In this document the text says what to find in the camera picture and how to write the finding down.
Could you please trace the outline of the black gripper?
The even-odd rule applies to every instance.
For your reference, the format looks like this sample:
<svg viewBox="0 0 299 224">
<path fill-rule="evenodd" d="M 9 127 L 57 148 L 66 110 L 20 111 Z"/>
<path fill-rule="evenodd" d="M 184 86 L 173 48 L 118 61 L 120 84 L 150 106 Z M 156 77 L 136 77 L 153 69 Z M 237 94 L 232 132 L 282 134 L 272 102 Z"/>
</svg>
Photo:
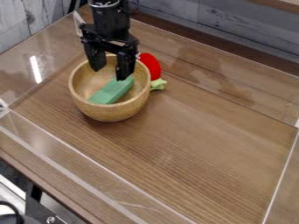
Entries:
<svg viewBox="0 0 299 224">
<path fill-rule="evenodd" d="M 116 79 L 124 81 L 136 67 L 137 38 L 129 33 L 128 0 L 88 0 L 93 23 L 80 24 L 81 43 L 94 72 L 106 65 L 105 52 L 116 54 Z"/>
</svg>

